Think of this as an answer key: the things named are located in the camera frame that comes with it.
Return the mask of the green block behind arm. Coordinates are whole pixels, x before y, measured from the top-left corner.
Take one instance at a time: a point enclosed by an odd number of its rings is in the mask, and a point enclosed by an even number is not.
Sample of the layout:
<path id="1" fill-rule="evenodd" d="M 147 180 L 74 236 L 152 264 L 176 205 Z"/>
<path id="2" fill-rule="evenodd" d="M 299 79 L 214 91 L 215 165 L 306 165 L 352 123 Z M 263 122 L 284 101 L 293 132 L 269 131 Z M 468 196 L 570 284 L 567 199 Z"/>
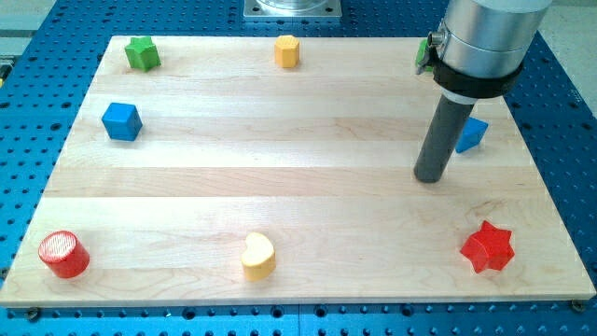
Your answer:
<path id="1" fill-rule="evenodd" d="M 420 75 L 423 72 L 432 72 L 433 65 L 430 63 L 430 54 L 427 39 L 420 41 L 417 55 L 415 58 L 416 74 Z"/>

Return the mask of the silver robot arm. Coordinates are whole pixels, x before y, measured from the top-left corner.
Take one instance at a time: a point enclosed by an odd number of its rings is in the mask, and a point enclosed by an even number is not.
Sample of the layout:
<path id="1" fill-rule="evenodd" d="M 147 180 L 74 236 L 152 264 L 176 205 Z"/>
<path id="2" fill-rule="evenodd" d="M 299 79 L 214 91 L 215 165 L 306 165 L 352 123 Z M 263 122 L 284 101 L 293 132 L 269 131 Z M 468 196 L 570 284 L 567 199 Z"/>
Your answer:
<path id="1" fill-rule="evenodd" d="M 431 66 L 444 97 L 460 105 L 504 95 L 550 0 L 450 0 L 427 37 L 422 66 Z"/>

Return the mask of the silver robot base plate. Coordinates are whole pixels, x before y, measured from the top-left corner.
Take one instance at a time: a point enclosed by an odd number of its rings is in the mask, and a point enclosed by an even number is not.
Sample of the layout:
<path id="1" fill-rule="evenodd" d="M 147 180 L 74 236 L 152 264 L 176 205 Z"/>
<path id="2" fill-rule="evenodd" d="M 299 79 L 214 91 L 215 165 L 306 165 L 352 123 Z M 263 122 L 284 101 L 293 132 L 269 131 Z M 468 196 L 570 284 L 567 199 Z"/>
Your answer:
<path id="1" fill-rule="evenodd" d="M 245 0 L 246 19 L 340 18 L 341 0 Z"/>

